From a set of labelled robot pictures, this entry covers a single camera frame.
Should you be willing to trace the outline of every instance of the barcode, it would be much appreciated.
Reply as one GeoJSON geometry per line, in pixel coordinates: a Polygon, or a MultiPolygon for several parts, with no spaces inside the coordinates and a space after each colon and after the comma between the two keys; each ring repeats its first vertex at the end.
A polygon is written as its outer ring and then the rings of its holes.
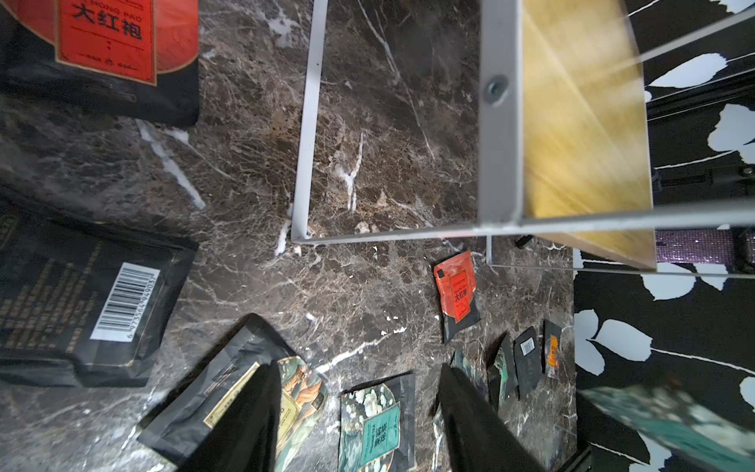
{"type": "Polygon", "coordinates": [[[534,348],[535,348],[535,342],[532,340],[532,338],[530,338],[527,341],[524,341],[522,343],[522,354],[524,354],[526,356],[534,348]]]}
{"type": "Polygon", "coordinates": [[[130,343],[160,271],[124,262],[89,339],[130,343]]]}

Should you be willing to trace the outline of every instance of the black tea bag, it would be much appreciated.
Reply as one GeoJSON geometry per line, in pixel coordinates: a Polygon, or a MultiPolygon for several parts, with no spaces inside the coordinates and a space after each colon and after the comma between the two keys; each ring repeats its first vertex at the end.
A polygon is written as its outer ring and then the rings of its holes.
{"type": "Polygon", "coordinates": [[[230,411],[244,386],[255,382],[257,369],[275,363],[280,371],[281,398],[274,472],[283,472],[322,417],[328,390],[322,377],[268,322],[253,313],[199,377],[149,423],[137,440],[175,464],[183,464],[230,411]]]}
{"type": "Polygon", "coordinates": [[[0,382],[144,387],[196,249],[0,186],[0,382]]]}
{"type": "Polygon", "coordinates": [[[516,376],[519,378],[519,396],[534,390],[543,376],[540,343],[535,328],[529,327],[514,341],[516,376]]]}

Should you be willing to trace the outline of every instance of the wooden panel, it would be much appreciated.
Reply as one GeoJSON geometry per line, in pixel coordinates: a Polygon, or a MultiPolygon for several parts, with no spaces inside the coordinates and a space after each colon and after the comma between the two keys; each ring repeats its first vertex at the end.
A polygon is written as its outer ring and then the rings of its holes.
{"type": "MultiPolygon", "coordinates": [[[[620,0],[525,0],[525,211],[652,208],[642,68],[620,0]]],[[[655,268],[653,230],[541,235],[655,268]]]]}

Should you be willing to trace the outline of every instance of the marble floor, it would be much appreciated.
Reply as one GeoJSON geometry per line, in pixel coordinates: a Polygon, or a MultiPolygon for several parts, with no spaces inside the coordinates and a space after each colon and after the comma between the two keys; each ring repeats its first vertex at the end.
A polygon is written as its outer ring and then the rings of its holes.
{"type": "MultiPolygon", "coordinates": [[[[434,460],[432,408],[453,350],[482,368],[504,332],[551,319],[565,326],[560,377],[504,420],[548,470],[575,452],[569,271],[493,270],[483,239],[287,241],[311,7],[200,0],[202,111],[185,130],[0,95],[1,182],[99,221],[200,242],[145,388],[0,386],[0,470],[173,470],[136,441],[139,423],[250,312],[312,365],[328,364],[332,392],[413,370],[417,470],[434,460]],[[188,184],[164,169],[156,147],[188,184]],[[482,321],[443,345],[432,268],[463,250],[473,252],[482,321]]],[[[476,2],[330,1],[316,233],[474,219],[478,34],[476,2]]],[[[495,248],[507,263],[570,265],[568,249],[537,239],[519,250],[498,238],[495,248]]],[[[335,470],[336,399],[290,470],[335,470]]],[[[438,460],[448,470],[445,448],[438,460]]]]}

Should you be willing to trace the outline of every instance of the chinese characters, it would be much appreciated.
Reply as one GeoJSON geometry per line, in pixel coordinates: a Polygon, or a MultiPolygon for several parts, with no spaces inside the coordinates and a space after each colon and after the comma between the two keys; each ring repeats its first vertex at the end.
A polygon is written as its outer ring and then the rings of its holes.
{"type": "Polygon", "coordinates": [[[388,424],[382,424],[375,429],[375,436],[372,447],[378,447],[380,444],[385,443],[387,429],[388,424]]]}
{"type": "Polygon", "coordinates": [[[72,6],[75,8],[75,13],[73,14],[75,19],[79,21],[88,21],[91,24],[98,24],[99,26],[104,26],[105,28],[114,31],[123,31],[124,35],[142,41],[141,26],[139,24],[126,19],[121,20],[120,17],[112,13],[107,13],[104,10],[100,10],[95,15],[94,10],[87,8],[87,5],[84,2],[80,5],[74,3],[72,6]]]}

